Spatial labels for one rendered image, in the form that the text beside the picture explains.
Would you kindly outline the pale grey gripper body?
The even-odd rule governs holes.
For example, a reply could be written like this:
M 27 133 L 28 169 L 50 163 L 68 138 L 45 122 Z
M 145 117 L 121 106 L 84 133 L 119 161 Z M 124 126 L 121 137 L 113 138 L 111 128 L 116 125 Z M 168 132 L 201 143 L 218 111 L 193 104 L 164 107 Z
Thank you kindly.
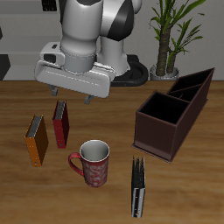
M 98 62 L 90 71 L 72 73 L 43 60 L 37 62 L 34 75 L 39 82 L 101 98 L 109 96 L 110 83 L 115 76 L 116 72 L 111 66 Z

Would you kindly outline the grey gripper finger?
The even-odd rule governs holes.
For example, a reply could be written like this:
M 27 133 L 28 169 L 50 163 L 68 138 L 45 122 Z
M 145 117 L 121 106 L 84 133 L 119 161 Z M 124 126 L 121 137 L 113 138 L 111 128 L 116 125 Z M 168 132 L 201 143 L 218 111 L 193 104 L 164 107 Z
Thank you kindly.
M 87 96 L 85 97 L 85 101 L 84 101 L 84 103 L 87 104 L 87 105 L 89 105 L 89 103 L 91 102 L 91 100 L 94 99 L 94 98 L 95 98 L 94 95 L 87 95 Z
M 57 89 L 54 85 L 48 85 L 48 87 L 49 87 L 50 90 L 51 90 L 51 95 L 52 95 L 52 96 L 56 96 L 57 93 L 58 93 L 58 89 Z

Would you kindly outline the red patterned mug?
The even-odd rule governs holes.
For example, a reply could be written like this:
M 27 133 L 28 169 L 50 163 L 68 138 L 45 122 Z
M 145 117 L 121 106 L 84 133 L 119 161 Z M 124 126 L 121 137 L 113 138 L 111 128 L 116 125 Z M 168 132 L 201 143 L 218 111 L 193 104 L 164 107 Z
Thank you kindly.
M 82 169 L 73 164 L 72 159 L 78 158 Z M 101 187 L 107 181 L 109 165 L 109 146 L 101 140 L 86 141 L 79 153 L 71 153 L 68 157 L 70 167 L 80 174 L 88 186 Z

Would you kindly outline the dark brown desk caddy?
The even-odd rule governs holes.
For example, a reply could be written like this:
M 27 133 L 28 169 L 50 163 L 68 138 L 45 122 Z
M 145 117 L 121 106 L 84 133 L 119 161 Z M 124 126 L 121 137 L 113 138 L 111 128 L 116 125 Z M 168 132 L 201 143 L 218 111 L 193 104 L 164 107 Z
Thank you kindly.
M 166 94 L 154 91 L 136 111 L 132 147 L 171 163 L 207 103 L 213 74 L 214 68 L 188 74 Z

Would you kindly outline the red standing book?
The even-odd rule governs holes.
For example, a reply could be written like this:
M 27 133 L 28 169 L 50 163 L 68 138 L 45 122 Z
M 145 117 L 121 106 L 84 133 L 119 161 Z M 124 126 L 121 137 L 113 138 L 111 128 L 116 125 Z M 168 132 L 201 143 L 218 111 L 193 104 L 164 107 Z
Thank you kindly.
M 67 147 L 67 138 L 69 132 L 69 121 L 67 113 L 67 102 L 57 101 L 52 117 L 56 144 L 59 149 Z

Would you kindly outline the orange standing book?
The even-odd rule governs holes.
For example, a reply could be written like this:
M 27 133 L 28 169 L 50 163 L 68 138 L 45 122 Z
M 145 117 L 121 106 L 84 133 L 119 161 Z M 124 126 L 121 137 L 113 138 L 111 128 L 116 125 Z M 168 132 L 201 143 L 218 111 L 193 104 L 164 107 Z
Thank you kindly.
M 43 116 L 33 116 L 24 139 L 26 141 L 32 165 L 41 167 L 48 147 L 48 137 Z

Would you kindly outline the green pot plant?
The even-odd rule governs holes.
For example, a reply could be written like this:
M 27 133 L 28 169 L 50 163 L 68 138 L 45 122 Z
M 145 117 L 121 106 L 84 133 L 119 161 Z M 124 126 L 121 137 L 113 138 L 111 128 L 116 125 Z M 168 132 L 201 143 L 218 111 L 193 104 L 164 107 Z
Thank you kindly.
M 192 19 L 183 24 L 179 21 L 196 7 L 202 5 L 206 0 L 195 0 L 189 3 L 186 0 L 179 9 L 176 8 L 176 0 L 159 0 L 159 10 L 152 8 L 156 16 L 150 20 L 157 23 L 153 30 L 157 34 L 158 41 L 157 64 L 150 68 L 151 81 L 175 81 L 179 77 L 179 70 L 174 66 L 179 53 L 187 53 L 186 46 L 194 40 L 202 39 L 197 36 L 200 24 L 187 33 Z

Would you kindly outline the black standing book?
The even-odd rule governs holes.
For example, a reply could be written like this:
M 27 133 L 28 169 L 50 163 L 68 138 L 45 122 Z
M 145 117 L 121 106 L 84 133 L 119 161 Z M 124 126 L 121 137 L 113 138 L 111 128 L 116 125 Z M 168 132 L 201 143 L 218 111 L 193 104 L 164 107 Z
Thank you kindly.
M 133 158 L 131 176 L 131 216 L 141 218 L 144 208 L 145 173 L 144 157 Z

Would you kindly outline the flat black base plate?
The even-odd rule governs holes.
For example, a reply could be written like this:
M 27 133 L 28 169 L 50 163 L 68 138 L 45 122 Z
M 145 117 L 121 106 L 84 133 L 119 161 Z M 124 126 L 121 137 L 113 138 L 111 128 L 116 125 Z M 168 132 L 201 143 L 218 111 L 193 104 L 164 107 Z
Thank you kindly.
M 138 87 L 142 86 L 149 77 L 148 69 L 139 62 L 139 58 L 132 54 L 127 55 L 130 70 L 117 76 L 111 82 L 112 87 Z

